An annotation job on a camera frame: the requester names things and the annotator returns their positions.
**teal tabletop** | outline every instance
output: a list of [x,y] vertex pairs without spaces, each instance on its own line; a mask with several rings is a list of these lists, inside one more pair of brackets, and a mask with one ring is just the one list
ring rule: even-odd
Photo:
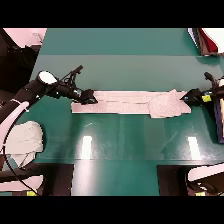
[[[202,57],[186,28],[47,30],[31,79],[40,70],[63,77],[83,65],[77,86],[119,91],[204,90],[204,72],[223,75],[220,57]],[[152,119],[150,115],[72,114],[71,100],[45,96],[18,121],[44,131],[36,162],[74,163],[73,195],[159,195],[156,165],[224,160],[208,111]],[[89,157],[83,157],[86,137]],[[197,141],[199,156],[189,143]]]

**crumpled cloth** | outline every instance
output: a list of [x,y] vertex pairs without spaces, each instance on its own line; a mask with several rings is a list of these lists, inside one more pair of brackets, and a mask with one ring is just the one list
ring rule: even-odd
[[37,122],[15,125],[6,140],[5,153],[11,155],[18,167],[25,166],[35,159],[37,152],[43,151],[42,137],[43,131]]
[[72,103],[72,113],[150,114],[165,118],[191,113],[191,108],[180,98],[186,92],[95,91],[97,104]]

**yellow label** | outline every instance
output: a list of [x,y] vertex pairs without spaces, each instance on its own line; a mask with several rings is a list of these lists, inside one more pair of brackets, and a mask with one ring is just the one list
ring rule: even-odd
[[205,196],[205,192],[198,192],[198,193],[195,193],[196,196]]
[[206,103],[206,102],[209,102],[209,101],[212,101],[211,99],[211,96],[210,95],[205,95],[205,96],[202,96],[202,100]]
[[27,196],[37,196],[33,191],[27,191]]

